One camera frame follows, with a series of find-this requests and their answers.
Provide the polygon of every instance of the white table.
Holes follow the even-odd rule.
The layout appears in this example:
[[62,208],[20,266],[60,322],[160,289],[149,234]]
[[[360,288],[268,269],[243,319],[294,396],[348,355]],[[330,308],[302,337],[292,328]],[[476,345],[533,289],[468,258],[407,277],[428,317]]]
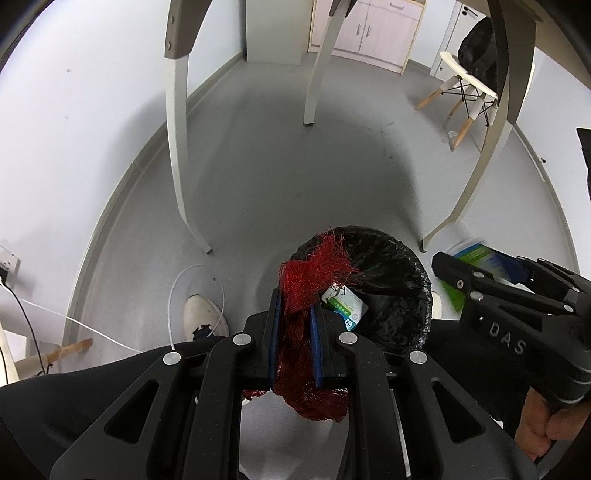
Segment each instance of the white table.
[[[304,108],[304,123],[314,123],[322,79],[328,68],[337,36],[356,0],[333,0],[330,18],[320,52],[310,79]],[[457,222],[475,197],[476,188],[491,160],[500,155],[521,110],[538,46],[585,85],[591,86],[588,71],[562,28],[536,0],[463,0],[469,7],[489,15],[495,25],[498,49],[499,101],[496,119],[491,126],[478,163],[450,215],[420,241],[425,251],[434,235]],[[197,33],[211,0],[171,0],[168,12],[164,57],[166,61],[166,114],[168,144],[178,210],[204,251],[212,249],[201,234],[187,191],[189,151],[187,147],[187,72]]]

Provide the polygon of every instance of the chair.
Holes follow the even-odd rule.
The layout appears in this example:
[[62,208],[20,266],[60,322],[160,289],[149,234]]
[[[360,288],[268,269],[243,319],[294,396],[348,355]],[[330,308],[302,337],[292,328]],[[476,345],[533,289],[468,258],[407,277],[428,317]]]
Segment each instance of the chair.
[[[439,54],[439,56],[456,73],[456,75],[451,77],[449,80],[443,82],[437,90],[435,90],[431,95],[429,95],[422,102],[420,102],[415,107],[415,110],[420,110],[421,108],[435,100],[435,98],[438,97],[438,95],[443,95],[444,93],[452,95],[461,95],[460,100],[452,108],[449,115],[447,116],[447,119],[449,120],[453,116],[453,114],[457,112],[457,110],[461,107],[462,102],[465,102],[466,113],[468,115],[468,118],[466,119],[466,122],[462,125],[462,128],[460,129],[457,138],[454,140],[454,143],[451,146],[452,151],[454,151],[460,144],[460,142],[464,139],[466,133],[468,132],[468,129],[472,126],[476,118],[481,113],[483,113],[486,118],[486,136],[484,140],[484,142],[486,143],[486,138],[488,136],[489,129],[495,120],[497,112],[498,97],[496,92],[488,88],[476,77],[470,75],[466,71],[466,69],[458,63],[458,59],[456,56],[452,55],[448,51],[442,51]],[[532,65],[530,73],[530,82],[527,87],[528,90],[530,88],[534,68],[535,66]],[[468,101],[473,102],[473,105],[470,108],[468,108],[467,105]]]

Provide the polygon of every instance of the white chair seat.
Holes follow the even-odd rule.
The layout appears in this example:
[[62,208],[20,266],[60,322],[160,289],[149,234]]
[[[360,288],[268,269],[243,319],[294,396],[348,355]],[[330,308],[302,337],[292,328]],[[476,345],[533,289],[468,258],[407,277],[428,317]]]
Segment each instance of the white chair seat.
[[448,51],[442,51],[439,54],[439,56],[447,64],[447,66],[449,66],[454,71],[454,73],[456,73],[457,75],[462,77],[462,79],[464,79],[465,81],[467,81],[471,85],[474,85],[474,87],[476,87],[481,92],[484,92],[487,95],[489,95],[493,98],[496,98],[496,92],[493,92],[490,88],[488,88],[484,83],[482,83],[476,77],[470,75],[467,72],[467,70],[458,63],[457,57],[455,57],[454,55],[452,55]]

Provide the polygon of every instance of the white cabinet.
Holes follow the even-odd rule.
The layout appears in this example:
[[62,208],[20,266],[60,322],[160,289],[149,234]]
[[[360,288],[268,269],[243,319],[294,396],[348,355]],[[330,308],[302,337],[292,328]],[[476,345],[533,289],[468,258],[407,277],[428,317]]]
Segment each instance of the white cabinet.
[[[319,51],[332,0],[316,0],[310,51]],[[409,0],[357,2],[343,22],[333,55],[401,73],[424,5]]]
[[404,65],[418,21],[378,7],[369,7],[359,53]]
[[348,50],[359,52],[361,39],[363,38],[363,28],[368,14],[369,5],[356,4],[351,13],[340,28],[339,36],[336,39],[335,48],[339,50]]

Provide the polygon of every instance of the trash can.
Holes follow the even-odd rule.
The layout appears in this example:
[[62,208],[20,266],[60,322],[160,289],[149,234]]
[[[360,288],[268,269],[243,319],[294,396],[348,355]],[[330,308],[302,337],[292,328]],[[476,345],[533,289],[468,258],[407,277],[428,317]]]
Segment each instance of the trash can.
[[[383,351],[404,355],[420,348],[431,326],[431,281],[420,260],[402,242],[368,227],[333,230],[343,238],[351,266],[351,289],[368,307],[354,332]],[[322,241],[315,236],[299,247],[292,260],[306,260]]]

